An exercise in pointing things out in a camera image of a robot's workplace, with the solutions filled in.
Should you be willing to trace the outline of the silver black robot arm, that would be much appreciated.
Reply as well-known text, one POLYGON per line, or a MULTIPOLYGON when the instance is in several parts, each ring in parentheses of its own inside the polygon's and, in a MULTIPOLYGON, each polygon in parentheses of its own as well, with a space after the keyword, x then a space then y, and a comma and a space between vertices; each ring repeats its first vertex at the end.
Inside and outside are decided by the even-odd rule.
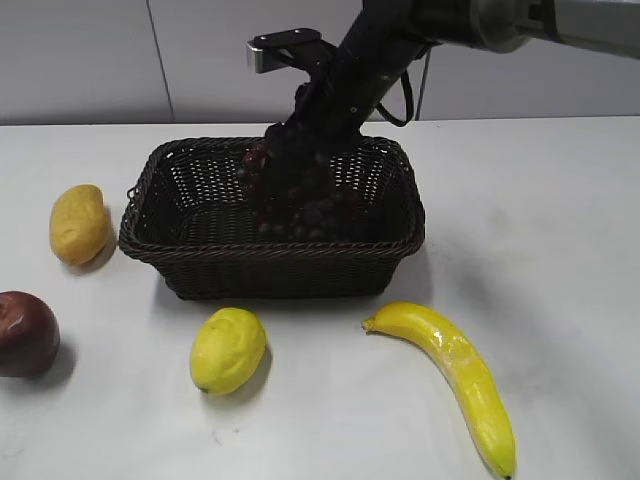
POLYGON ((310 80, 295 108, 264 136, 263 181, 277 193, 303 186, 309 172, 352 143, 373 112, 397 126, 415 115, 407 70, 443 44, 507 54, 529 39, 636 58, 636 1, 365 1, 341 43, 313 29, 259 35, 255 70, 284 67, 310 80))

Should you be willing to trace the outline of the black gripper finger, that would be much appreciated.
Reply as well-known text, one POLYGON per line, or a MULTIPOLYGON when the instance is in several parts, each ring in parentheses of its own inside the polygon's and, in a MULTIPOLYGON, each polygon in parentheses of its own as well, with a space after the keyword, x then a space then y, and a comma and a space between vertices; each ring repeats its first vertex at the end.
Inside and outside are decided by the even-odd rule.
POLYGON ((318 189, 315 136, 296 123, 276 123, 265 132, 263 176, 272 197, 290 209, 304 209, 318 189))

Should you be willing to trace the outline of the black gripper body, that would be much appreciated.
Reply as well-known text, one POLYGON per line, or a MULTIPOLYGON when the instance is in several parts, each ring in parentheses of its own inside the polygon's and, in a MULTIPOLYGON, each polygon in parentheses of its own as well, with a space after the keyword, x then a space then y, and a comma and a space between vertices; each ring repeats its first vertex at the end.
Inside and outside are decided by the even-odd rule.
POLYGON ((397 127, 407 125, 415 115, 408 68, 429 49, 428 41, 403 28, 356 20, 335 55, 296 101, 286 130, 338 144, 356 136, 374 111, 397 127), (403 118, 381 105, 396 82, 401 83, 405 100, 403 118))

